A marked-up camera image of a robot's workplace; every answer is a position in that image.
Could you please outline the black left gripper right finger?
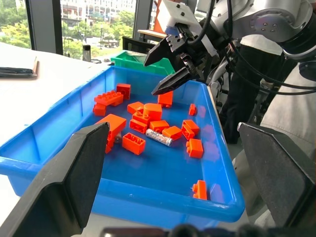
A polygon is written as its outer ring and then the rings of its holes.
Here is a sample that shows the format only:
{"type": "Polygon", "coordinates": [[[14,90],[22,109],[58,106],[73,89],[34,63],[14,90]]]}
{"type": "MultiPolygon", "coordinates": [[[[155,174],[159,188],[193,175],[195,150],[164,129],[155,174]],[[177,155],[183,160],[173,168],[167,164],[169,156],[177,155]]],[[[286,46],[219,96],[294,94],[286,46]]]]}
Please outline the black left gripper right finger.
{"type": "Polygon", "coordinates": [[[250,171],[277,226],[316,224],[316,164],[284,133],[240,123],[250,171]]]}

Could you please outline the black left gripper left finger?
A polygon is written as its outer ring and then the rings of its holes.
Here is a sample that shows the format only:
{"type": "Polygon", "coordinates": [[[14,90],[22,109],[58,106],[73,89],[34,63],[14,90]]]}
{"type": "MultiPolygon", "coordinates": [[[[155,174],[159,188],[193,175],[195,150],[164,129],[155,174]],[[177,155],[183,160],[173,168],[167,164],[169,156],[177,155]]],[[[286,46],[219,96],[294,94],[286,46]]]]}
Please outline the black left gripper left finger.
{"type": "Polygon", "coordinates": [[[110,125],[84,127],[36,175],[0,228],[2,237],[71,237],[86,227],[110,125]]]}

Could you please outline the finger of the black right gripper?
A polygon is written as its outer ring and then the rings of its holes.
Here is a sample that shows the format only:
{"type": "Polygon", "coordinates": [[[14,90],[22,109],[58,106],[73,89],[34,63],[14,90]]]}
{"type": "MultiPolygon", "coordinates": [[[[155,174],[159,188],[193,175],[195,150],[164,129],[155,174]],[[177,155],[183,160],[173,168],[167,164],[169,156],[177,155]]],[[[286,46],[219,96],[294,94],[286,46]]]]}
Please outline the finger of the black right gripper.
{"type": "Polygon", "coordinates": [[[173,67],[183,67],[183,62],[180,57],[176,55],[176,53],[171,51],[171,43],[174,40],[175,36],[167,35],[164,37],[158,44],[156,44],[147,54],[144,66],[147,67],[154,63],[159,62],[163,58],[169,60],[171,66],[173,67]]]}
{"type": "Polygon", "coordinates": [[[198,72],[195,70],[190,70],[187,67],[181,68],[174,74],[168,75],[163,80],[161,80],[157,86],[153,89],[152,95],[162,95],[170,91],[174,91],[186,82],[196,79],[198,77],[198,72]]]}

